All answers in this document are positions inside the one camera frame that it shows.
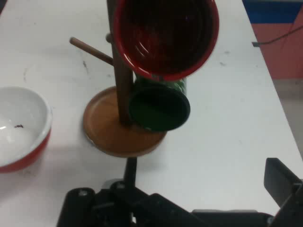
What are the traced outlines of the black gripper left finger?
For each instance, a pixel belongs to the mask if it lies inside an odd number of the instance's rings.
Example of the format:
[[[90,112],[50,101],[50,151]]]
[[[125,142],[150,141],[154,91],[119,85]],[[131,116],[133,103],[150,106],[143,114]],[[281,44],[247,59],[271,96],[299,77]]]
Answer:
[[[159,194],[135,186],[137,159],[128,158],[124,177],[98,193],[77,188],[66,194],[59,227],[202,227],[203,221]]]

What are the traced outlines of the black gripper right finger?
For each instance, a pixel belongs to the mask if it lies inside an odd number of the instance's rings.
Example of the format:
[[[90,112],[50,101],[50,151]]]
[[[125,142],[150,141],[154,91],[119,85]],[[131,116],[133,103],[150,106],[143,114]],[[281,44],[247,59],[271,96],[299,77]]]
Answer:
[[[303,181],[278,158],[267,158],[264,187],[279,206],[270,227],[303,225]]]

